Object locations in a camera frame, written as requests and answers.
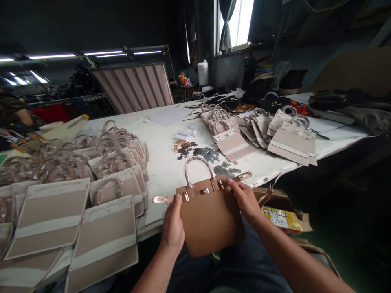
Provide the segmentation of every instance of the red container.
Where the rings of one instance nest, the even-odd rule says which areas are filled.
[[[73,119],[73,116],[68,113],[65,105],[63,104],[36,108],[32,109],[31,112],[33,112],[46,123],[53,123],[57,121],[67,123]]]

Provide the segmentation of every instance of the yellow label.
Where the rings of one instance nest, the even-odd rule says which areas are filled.
[[[262,208],[262,211],[273,224],[282,228],[283,231],[292,232],[294,234],[303,231],[299,219],[294,212],[287,212],[265,206]]]

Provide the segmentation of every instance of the white paper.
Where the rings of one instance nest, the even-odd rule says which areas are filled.
[[[186,117],[191,112],[193,112],[192,109],[173,106],[173,107],[167,107],[163,110],[157,111],[145,117],[160,125],[169,126],[174,122],[181,120],[183,117]]]
[[[326,133],[322,133],[322,136],[327,137],[329,140],[341,140],[346,138],[363,138],[369,136],[369,134],[359,128],[358,126],[346,125],[341,128],[337,128]]]
[[[308,99],[310,96],[315,95],[314,93],[308,92],[308,93],[300,93],[300,94],[294,94],[294,95],[287,95],[285,97],[290,98],[291,100],[300,102],[302,104],[308,105]]]
[[[251,114],[254,114],[254,110],[247,111],[247,112],[244,112],[242,114],[239,114],[238,117],[243,119],[244,117],[249,117]]]
[[[307,117],[310,120],[310,129],[313,132],[322,134],[340,127],[345,126],[346,124],[331,121],[323,118],[313,118],[313,117]]]

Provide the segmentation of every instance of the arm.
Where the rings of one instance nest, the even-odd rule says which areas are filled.
[[[254,227],[293,292],[354,292],[265,217],[250,186],[231,179],[228,184],[244,218]]]
[[[27,109],[21,109],[15,112],[16,116],[20,121],[27,126],[33,125],[33,120],[31,119],[30,113]]]
[[[163,220],[160,247],[132,293],[166,292],[175,261],[185,241],[183,223],[179,216],[181,205],[182,197],[176,194]]]

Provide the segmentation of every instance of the window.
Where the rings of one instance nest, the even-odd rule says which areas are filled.
[[[232,47],[247,43],[250,30],[251,14],[253,12],[254,0],[237,0],[232,17],[229,21],[229,31]],[[220,13],[220,39],[223,30],[224,20]]]
[[[2,74],[4,80],[11,86],[48,83],[34,71],[5,72]]]

